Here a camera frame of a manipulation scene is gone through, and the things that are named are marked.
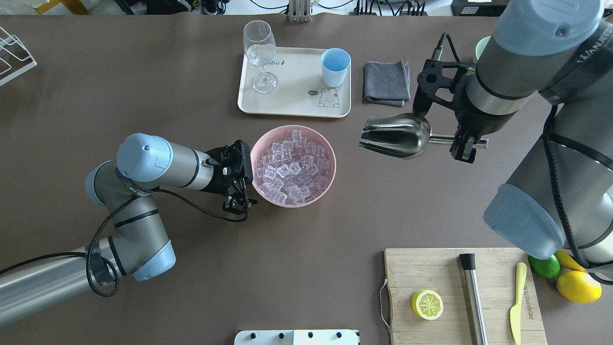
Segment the gray cloth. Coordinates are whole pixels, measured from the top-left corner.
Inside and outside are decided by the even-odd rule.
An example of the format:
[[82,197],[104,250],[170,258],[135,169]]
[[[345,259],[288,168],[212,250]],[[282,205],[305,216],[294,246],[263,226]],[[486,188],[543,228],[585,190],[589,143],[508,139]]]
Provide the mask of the gray cloth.
[[364,65],[364,96],[372,103],[402,107],[411,99],[409,66],[369,61]]

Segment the wine glass base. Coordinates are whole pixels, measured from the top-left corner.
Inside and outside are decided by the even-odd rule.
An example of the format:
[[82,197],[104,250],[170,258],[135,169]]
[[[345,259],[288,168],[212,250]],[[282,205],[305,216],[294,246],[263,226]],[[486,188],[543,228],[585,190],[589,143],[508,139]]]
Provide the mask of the wine glass base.
[[276,75],[266,72],[258,74],[253,79],[253,87],[259,93],[271,93],[276,90],[276,86],[279,83]]

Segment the pink bowl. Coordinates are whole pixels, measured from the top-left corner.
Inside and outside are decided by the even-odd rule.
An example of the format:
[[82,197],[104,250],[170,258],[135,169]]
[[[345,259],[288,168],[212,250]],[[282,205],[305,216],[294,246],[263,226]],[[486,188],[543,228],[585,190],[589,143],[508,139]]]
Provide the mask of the pink bowl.
[[298,125],[287,125],[287,126],[281,126],[281,127],[272,129],[268,131],[266,134],[264,134],[260,139],[258,139],[256,143],[253,145],[253,147],[251,148],[251,167],[253,169],[253,174],[255,176],[257,162],[261,160],[262,156],[266,154],[266,151],[270,148],[272,143],[276,141],[282,141],[283,139],[291,137],[292,130],[300,130],[300,132],[302,133],[302,136],[305,137],[309,142],[314,142],[326,148],[326,159],[330,161],[330,184],[328,185],[328,187],[326,187],[326,189],[323,191],[323,193],[320,196],[318,196],[317,198],[307,203],[303,203],[300,205],[285,205],[285,204],[276,203],[266,198],[266,196],[262,195],[262,193],[258,189],[258,187],[262,183],[261,179],[254,177],[251,185],[253,185],[256,192],[260,194],[260,196],[263,197],[263,199],[265,199],[266,201],[272,204],[275,204],[277,206],[281,206],[281,207],[297,208],[297,207],[302,207],[302,206],[312,204],[318,199],[320,199],[322,196],[324,196],[324,194],[328,191],[328,189],[330,189],[332,182],[334,182],[334,176],[336,175],[336,172],[337,172],[337,158],[334,155],[334,150],[332,149],[332,146],[330,145],[328,140],[324,138],[323,135],[319,134],[317,131],[312,130],[309,127],[298,126]]

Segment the lemon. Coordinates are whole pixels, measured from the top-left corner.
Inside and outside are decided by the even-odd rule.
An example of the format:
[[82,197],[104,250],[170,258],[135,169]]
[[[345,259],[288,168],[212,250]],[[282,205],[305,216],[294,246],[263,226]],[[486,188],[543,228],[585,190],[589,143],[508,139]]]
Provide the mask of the lemon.
[[579,303],[594,302],[603,293],[600,283],[581,271],[565,271],[558,277],[556,287],[564,297]]
[[432,290],[420,290],[411,297],[411,307],[422,319],[436,320],[443,313],[443,299]]
[[539,276],[554,279],[560,274],[560,263],[555,255],[551,255],[546,260],[540,260],[535,257],[528,255],[528,262],[530,262],[530,266]]
[[572,269],[575,271],[585,271],[585,268],[578,264],[572,256],[568,255],[564,250],[558,250],[555,252],[555,256],[558,258],[560,262],[560,266],[568,269]]

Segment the wooden cutting board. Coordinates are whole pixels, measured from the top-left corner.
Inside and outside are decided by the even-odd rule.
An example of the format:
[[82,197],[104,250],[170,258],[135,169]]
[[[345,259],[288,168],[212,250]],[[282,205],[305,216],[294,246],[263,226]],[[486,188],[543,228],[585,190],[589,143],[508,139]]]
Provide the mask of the wooden cutting board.
[[[532,272],[518,248],[388,248],[385,265],[390,296],[392,345],[472,345],[470,304],[458,255],[474,253],[479,293],[490,344],[513,345],[509,309],[515,303],[518,262],[528,266],[522,300],[522,345],[546,345]],[[411,296],[434,290],[443,299],[443,314],[434,321],[419,318]]]

